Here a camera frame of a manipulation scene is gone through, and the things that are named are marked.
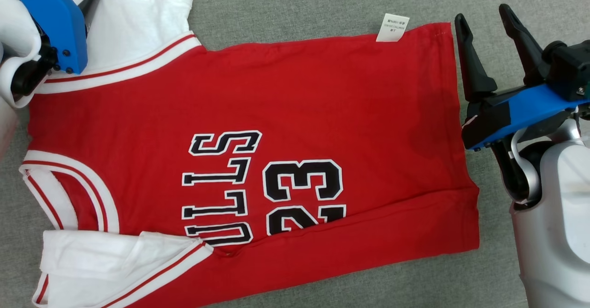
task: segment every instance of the basketball jersey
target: basketball jersey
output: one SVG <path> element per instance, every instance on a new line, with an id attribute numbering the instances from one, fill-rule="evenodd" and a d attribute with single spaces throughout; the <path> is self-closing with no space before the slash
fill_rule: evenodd
<path id="1" fill-rule="evenodd" d="M 182 31 L 40 86 L 21 172 L 58 229 L 204 240 L 126 302 L 200 306 L 476 249 L 456 87 L 448 23 L 220 51 Z"/>

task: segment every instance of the care tag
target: care tag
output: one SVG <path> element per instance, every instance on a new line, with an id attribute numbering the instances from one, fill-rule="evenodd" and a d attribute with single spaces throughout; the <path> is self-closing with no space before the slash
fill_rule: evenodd
<path id="1" fill-rule="evenodd" d="M 409 18 L 405 16 L 385 14 L 381 30 L 377 34 L 377 41 L 399 41 L 404 35 Z"/>

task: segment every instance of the blue bracket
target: blue bracket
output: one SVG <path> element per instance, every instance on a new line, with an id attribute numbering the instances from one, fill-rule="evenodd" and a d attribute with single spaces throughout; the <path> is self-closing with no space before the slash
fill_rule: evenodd
<path id="1" fill-rule="evenodd" d="M 64 71 L 80 74 L 88 64 L 84 15 L 73 0 L 21 0 L 57 49 Z"/>
<path id="2" fill-rule="evenodd" d="M 504 102 L 482 111 L 468 124 L 464 125 L 464 138 L 471 134 L 473 127 L 496 127 L 489 136 L 481 136 L 476 144 L 466 146 L 470 150 L 484 148 L 488 143 L 495 142 L 504 136 L 516 133 L 540 121 L 548 119 L 566 109 L 573 109 L 589 103 L 588 99 L 566 101 L 546 85 L 525 88 Z"/>

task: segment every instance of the white sleeve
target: white sleeve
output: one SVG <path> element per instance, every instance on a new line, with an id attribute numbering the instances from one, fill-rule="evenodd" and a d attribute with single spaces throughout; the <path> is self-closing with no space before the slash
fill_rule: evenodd
<path id="1" fill-rule="evenodd" d="M 192 0 L 100 0 L 88 33 L 86 70 L 110 71 L 160 49 L 189 30 L 191 7 Z"/>
<path id="2" fill-rule="evenodd" d="M 142 232 L 45 231 L 47 308 L 124 307 L 210 256 L 198 238 Z"/>

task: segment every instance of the gray table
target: gray table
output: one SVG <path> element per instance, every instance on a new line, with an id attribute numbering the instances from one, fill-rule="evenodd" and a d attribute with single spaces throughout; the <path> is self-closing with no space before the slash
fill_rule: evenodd
<path id="1" fill-rule="evenodd" d="M 476 49 L 500 88 L 522 81 L 522 68 L 497 12 L 508 3 L 541 46 L 590 38 L 590 0 L 194 0 L 191 29 L 212 50 L 246 42 L 293 41 L 377 33 L 383 14 L 409 16 L 410 28 L 465 14 Z M 0 162 L 0 306 L 29 307 L 38 280 L 41 233 L 50 222 L 17 171 L 27 150 L 27 111 Z M 224 302 L 216 307 L 524 308 L 509 198 L 493 154 L 467 154 L 479 197 L 481 247 Z"/>

